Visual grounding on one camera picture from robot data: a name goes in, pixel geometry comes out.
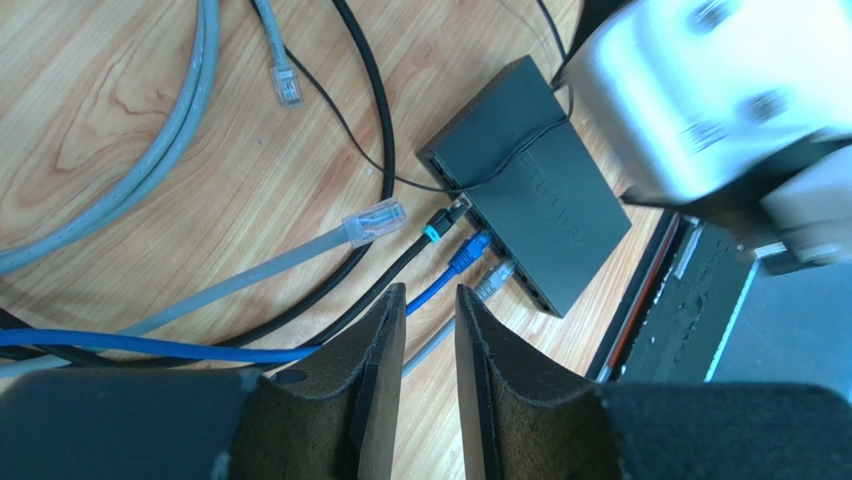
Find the wood grain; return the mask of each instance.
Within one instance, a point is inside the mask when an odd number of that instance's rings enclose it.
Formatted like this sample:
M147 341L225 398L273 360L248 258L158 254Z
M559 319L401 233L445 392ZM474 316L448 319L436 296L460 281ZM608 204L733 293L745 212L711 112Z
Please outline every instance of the wood grain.
M360 58L330 2L273 0L284 41L338 102L365 149L381 132ZM576 4L550 2L566 38ZM113 331L313 238L378 198L380 175L358 157L318 94L280 108L266 39L247 0L223 0L216 84L192 146L128 215L82 242L0 278L0 305L37 326ZM398 172L431 183L414 157L503 65L531 54L549 75L558 54L532 0L367 1L351 5L386 82ZM0 2L0 248L38 239L114 185L156 136L180 89L195 2ZM560 101L565 101L560 93ZM626 179L582 104L573 117L617 192ZM419 235L446 199L396 188L412 228L379 241L307 314L256 342L290 347L320 330ZM626 208L629 235L565 319L539 313L511 284L491 303L515 332L584 372L658 219ZM399 277L410 294L470 235L462 225ZM337 249L157 332L210 343L294 303L346 255ZM465 275L475 281L487 264ZM410 355L452 314L453 289L408 321ZM451 342L403 382L396 478L464 474Z

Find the power cord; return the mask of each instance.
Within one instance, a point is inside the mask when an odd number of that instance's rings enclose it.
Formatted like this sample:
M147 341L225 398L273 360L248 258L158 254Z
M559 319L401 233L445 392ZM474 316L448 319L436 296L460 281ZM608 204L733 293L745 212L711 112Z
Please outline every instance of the power cord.
M565 51L565 44L562 43L562 36L559 34L559 29L556 28L556 22L553 21L553 17L550 15L547 5L544 4L544 0L536 0L536 3L538 4L538 8L541 9L541 13L544 15L547 25L550 27L550 33L553 34L553 40L556 42L556 48L559 50L559 57L562 59L559 67L556 68L556 73L553 75L553 78L550 79L550 88L556 92L562 87L566 85L568 86L567 117L571 118L574 114L574 87L565 81L564 74L565 68L568 66L568 62L574 57L574 54L577 53L577 48L575 45L572 45L569 52Z
M550 10L544 4L544 0L535 0L535 2L538 4L538 8L541 9L541 13L544 14L547 25L550 27L550 33L553 34L553 40L556 42L556 48L559 50L559 58L564 59L568 56L568 53L565 51L565 44L562 43L562 35L559 35L559 30L556 28L556 22L553 21L553 17L550 15Z
M480 300L485 301L491 298L495 293L500 291L512 275L515 273L515 264L511 260L503 260L497 265L491 267L482 280L474 288L474 293L479 297ZM402 366L402 376L406 377L415 368L417 365L420 365L420 362L426 359L436 348L441 344L450 333L452 333L453 329L456 326L455 317L451 318L450 321L444 324L434 335L432 335L426 343L417 350L417 353L411 356L405 364Z

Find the black cable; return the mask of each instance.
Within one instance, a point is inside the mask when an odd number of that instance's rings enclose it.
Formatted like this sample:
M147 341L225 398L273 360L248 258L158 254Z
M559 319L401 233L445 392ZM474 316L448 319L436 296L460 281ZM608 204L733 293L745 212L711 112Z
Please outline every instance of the black cable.
M299 345L297 348L320 346L331 340L331 337L340 333L347 325L352 323L352 321L355 320L355 318L360 315L364 309L370 306L370 304L373 303L373 300L384 292L388 285L390 285L390 282L392 282L393 279L402 272L402 269L411 263L411 261L414 260L414 257L422 252L430 243L432 243L432 240L430 240L428 236L421 235L420 238L408 247L408 249L403 252L403 254L400 255L395 262L393 262L393 265L391 265L390 268L388 268L385 273L383 273L382 276L379 277L379 279L376 280L366 292L364 292L363 295L361 295L361 298L359 298L358 301L356 301L343 313L343 315L340 316L340 318L325 327L318 334Z
M387 94L385 93L384 85L382 83L382 76L379 72L379 67L376 63L376 59L373 56L373 52L370 49L370 45L367 42L367 38L364 36L364 32L361 30L361 27L358 25L355 16L352 14L352 11L349 9L349 6L343 0L332 0L338 12L340 13L340 17L343 20L344 24L346 24L346 28L349 30L352 39L355 42L356 47L358 48L358 52L361 54L361 59L364 63L364 68L367 71L367 76L370 81L370 86L373 90L373 96L376 101L376 109L379 114L379 123L381 125L382 130L382 150L384 153L384 167L381 168L382 173L384 173L384 178L382 179L382 191L380 198L382 200L390 198L393 195L393 187L394 187L394 176L396 171L396 153L395 153L395 144L394 144L394 136L393 136L393 123L391 121L390 116L390 106L388 104ZM255 12L257 12L257 8L254 5L254 1L252 0L252 6L255 7ZM349 124L346 122L346 119L343 117L343 114L340 112L340 109L331 99L331 96L322 85L316 80L316 78L308 72L308 70L299 62L292 53L289 52L290 59L293 60L293 64L305 75L305 78L308 79L309 82L317 89L320 95L328 102L329 107L331 107L335 116L337 116L340 123L343 125L344 130L346 130L347 135L350 140L355 144L358 151L369 159L364 149L361 148L361 145L358 144L355 136L352 133L352 129L349 127ZM301 300L299 300L295 305L288 308L284 312L280 313L276 317L268 320L267 322L258 325L257 327L237 335L236 337L230 338L228 340L224 340L222 342L217 343L217 346L222 347L242 347L248 343L251 343L255 340L263 338L264 336L274 332L275 330L281 328L287 323L291 322L293 319L297 318L302 313L306 312L308 309L317 304L320 300L322 300L326 295L328 295L340 282L343 281L352 270L361 262L364 258L364 255L367 253L367 250L370 248L370 245L365 245L363 247L357 248L349 254L346 260L337 267L325 280L322 281L317 287L315 287L311 292L305 295ZM74 347L67 347L74 350L78 350L83 352L81 349L75 349ZM122 361L115 362L113 361L113 366L121 366L121 367L130 367L130 368L173 368L180 367L184 365L190 365L193 363L197 363L192 360L187 360L183 358L174 358L174 357L161 357L161 358L152 358L152 359L144 359L144 360L130 360L130 361Z
M538 3L538 8L541 9L541 13L544 14L544 19L547 20L547 25L550 26L550 33L553 34L553 40L556 41L556 48L559 50L559 58L565 60L568 57L568 53L565 51L565 44L562 43L562 36L559 35L559 30L556 28L556 22L553 21L553 17L550 15L550 10L547 9L547 5L544 4L544 0L535 0Z
M565 86L566 82L563 78L565 67L568 66L568 62L574 58L580 47L583 46L598 27L603 25L625 3L627 3L627 0L585 0L583 2L583 7L580 10L580 18L577 20L577 30L574 32L574 39L571 41L571 48L568 49L568 54L562 57L562 63L559 64L556 74L550 80L550 87L553 91Z
M15 345L0 347L0 358L5 358L6 360L29 360L31 358L38 358L42 355L44 354L38 350L31 350L29 348L18 347Z
M565 79L563 78L563 74L565 73L565 67L568 66L568 62L574 55L577 53L577 49L579 45L576 45L575 42L571 45L571 51L565 51L565 44L562 43L562 36L559 35L559 30L556 28L556 23L553 21L553 17L550 15L550 11L547 9L547 5L544 4L544 0L536 0L538 7L541 9L542 15L544 15L544 19L547 20L547 24L550 26L550 32L553 34L553 39L556 41L556 48L559 50L559 57L562 58L562 62L559 64L559 67L556 68L556 73L553 75L553 78L550 79L550 88L554 92L561 89L566 85ZM568 118L574 114L574 86L568 85Z
M0 308L0 328L2 328L3 330L15 330L33 327L30 326L28 323L24 322L23 320L19 319L18 317L7 312L6 310ZM66 347L61 345L36 345L36 347L38 347L44 353L24 348L22 350L26 351L28 356L26 358L18 358L16 360L26 360L28 358L37 358L46 354L51 354L81 367L110 367L118 364L118 362L114 360L103 358L92 352L88 352L86 350L82 350L76 347Z

